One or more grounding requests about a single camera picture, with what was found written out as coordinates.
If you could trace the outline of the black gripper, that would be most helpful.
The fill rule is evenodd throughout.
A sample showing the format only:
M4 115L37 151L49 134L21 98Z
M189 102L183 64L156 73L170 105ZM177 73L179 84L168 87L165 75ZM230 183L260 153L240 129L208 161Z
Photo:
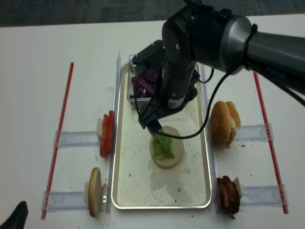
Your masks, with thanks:
M147 128L152 136L162 129L159 119L183 110L197 96L196 66L196 62L177 68L167 62L163 64L156 78L155 93L149 103L140 108L138 118L142 128Z

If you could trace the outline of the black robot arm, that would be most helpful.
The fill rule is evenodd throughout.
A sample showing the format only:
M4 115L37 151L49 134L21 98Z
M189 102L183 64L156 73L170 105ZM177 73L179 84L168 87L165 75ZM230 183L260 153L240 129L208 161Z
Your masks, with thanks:
M300 104L305 102L304 38L259 32L256 24L229 9L188 0L163 24L162 39L132 59L136 76L147 69L156 76L149 103L137 108L142 128L159 134L159 119L181 111L197 96L194 68L198 62L225 76L253 70Z

